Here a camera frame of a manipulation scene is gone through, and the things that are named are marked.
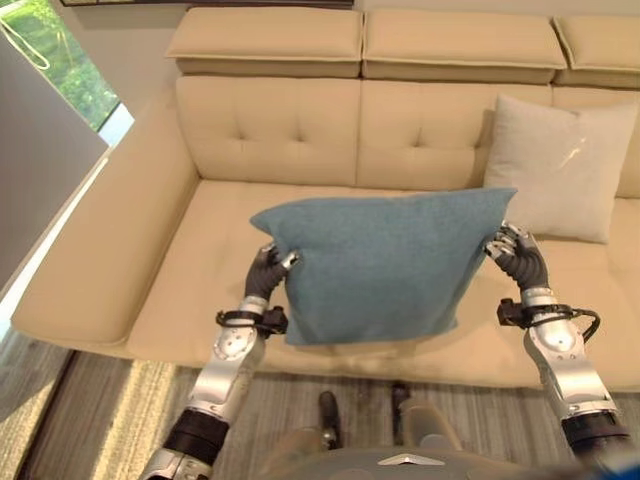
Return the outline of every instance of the white pillow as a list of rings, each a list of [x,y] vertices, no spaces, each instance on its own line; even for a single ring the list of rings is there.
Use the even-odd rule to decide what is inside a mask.
[[[485,187],[515,187],[506,218],[532,233],[606,243],[634,103],[573,111],[499,95]]]

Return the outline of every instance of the sofa headrest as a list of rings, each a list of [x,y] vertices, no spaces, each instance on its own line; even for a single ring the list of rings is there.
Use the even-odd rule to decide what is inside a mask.
[[[640,17],[554,18],[569,69],[558,85],[640,90]]]
[[[300,7],[189,10],[167,51],[183,73],[357,77],[362,13]]]
[[[547,84],[566,68],[546,17],[376,10],[364,42],[367,78]]]

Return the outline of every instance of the sofa backrest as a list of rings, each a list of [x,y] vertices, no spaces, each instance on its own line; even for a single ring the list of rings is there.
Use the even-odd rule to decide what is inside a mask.
[[[355,184],[358,80],[191,76],[176,95],[203,178]]]
[[[499,93],[579,108],[637,92],[541,85],[187,76],[180,125],[203,178],[401,190],[481,187]],[[618,195],[640,197],[640,122]]]
[[[190,10],[168,55],[192,75],[178,80],[178,110],[200,175],[381,189],[481,187],[499,93],[568,109],[640,100],[633,90],[556,84],[596,75],[618,82],[611,86],[637,79],[640,88],[640,60],[618,55],[640,41],[638,19],[587,19],[595,36],[582,20],[581,28],[557,20],[566,31],[556,32],[550,19],[523,15],[381,10],[364,20],[363,27],[361,13],[317,9]],[[618,29],[626,32],[623,45],[603,46],[601,37]],[[615,58],[579,55],[594,41],[596,53],[608,48]],[[359,78],[327,78],[358,77],[360,66]],[[640,122],[618,195],[640,198]]]

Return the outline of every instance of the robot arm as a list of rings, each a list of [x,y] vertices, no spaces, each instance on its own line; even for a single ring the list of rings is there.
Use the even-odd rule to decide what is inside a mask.
[[[220,312],[222,327],[211,357],[193,387],[185,409],[162,448],[156,450],[140,480],[209,480],[229,427],[242,408],[265,341],[283,334],[282,308],[269,308],[275,287],[297,262],[296,253],[282,261],[274,245],[258,251],[238,310]]]
[[[585,353],[585,342],[600,323],[598,315],[557,302],[531,234],[505,223],[485,252],[520,288],[521,302],[502,300],[498,318],[502,325],[526,330],[525,349],[574,453],[592,459],[605,449],[630,446],[616,405]],[[594,319],[583,333],[571,322],[582,315]]]

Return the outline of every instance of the black cable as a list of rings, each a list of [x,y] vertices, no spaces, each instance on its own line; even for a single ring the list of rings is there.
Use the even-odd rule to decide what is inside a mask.
[[[593,310],[573,308],[571,311],[571,314],[562,314],[562,315],[558,315],[557,317],[540,320],[539,322],[536,322],[534,326],[537,327],[539,325],[544,325],[545,323],[557,322],[559,320],[573,320],[574,318],[583,317],[583,316],[593,318],[591,325],[589,325],[587,329],[584,332],[582,332],[584,343],[587,343],[589,339],[593,336],[593,334],[598,331],[598,328],[600,327],[600,323],[601,323],[600,316]]]
[[[586,316],[586,317],[593,318],[591,325],[589,325],[589,327],[582,333],[582,336],[584,337],[584,342],[587,343],[589,339],[593,336],[593,334],[596,333],[598,331],[598,328],[600,327],[600,322],[601,322],[600,315],[598,315],[593,310],[584,310],[581,308],[575,308],[574,311],[578,314],[577,316]]]

